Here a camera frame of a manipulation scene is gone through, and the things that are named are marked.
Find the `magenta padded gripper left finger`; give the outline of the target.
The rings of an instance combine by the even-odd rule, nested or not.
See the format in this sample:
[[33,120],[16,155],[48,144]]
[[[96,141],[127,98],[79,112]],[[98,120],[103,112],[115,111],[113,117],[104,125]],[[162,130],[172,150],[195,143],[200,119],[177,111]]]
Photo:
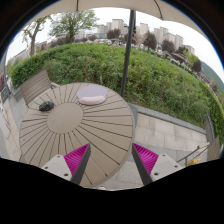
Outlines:
[[86,144],[65,156],[54,156],[42,169],[79,185],[84,175],[90,154],[91,146],[90,144]]

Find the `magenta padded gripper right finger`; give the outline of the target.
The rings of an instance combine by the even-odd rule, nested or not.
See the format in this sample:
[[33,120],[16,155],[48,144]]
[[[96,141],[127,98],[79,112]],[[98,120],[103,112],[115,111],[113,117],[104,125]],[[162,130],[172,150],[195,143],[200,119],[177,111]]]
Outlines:
[[158,155],[136,143],[132,144],[132,155],[143,185],[148,185],[182,169],[167,154]]

